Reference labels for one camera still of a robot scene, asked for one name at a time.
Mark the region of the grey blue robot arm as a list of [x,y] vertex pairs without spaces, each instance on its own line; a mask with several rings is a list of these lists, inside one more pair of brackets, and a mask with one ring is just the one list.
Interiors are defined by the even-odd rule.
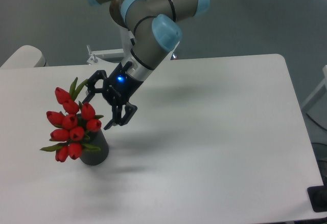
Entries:
[[[116,0],[88,0],[91,5],[101,5]],[[112,119],[106,125],[126,125],[137,107],[130,97],[168,56],[172,55],[182,38],[178,22],[205,13],[211,0],[121,0],[118,20],[131,32],[125,57],[107,75],[96,71],[88,80],[89,102],[100,93],[112,107]]]

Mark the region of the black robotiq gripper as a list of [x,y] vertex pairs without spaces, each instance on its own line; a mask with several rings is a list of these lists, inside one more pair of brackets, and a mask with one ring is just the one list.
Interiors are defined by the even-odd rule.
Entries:
[[[143,81],[138,81],[127,73],[131,67],[131,61],[124,66],[120,63],[109,76],[105,70],[97,70],[86,83],[87,95],[82,104],[90,102],[95,94],[102,94],[112,106],[112,119],[104,126],[104,130],[126,125],[137,111],[137,106],[128,101]],[[102,87],[96,88],[99,80],[103,81]]]

